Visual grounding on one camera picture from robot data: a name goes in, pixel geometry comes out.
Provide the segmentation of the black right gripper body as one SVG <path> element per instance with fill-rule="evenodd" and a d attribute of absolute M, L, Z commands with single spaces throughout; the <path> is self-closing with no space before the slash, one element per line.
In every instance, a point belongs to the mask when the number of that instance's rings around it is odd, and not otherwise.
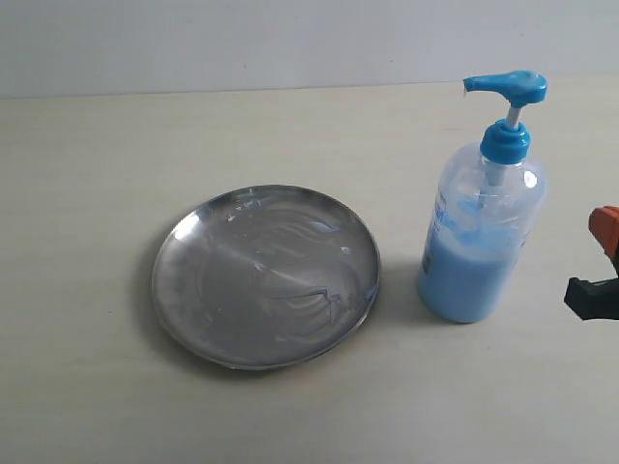
<path fill-rule="evenodd" d="M 581 320 L 619 320 L 617 278 L 588 281 L 571 277 L 564 303 Z"/>

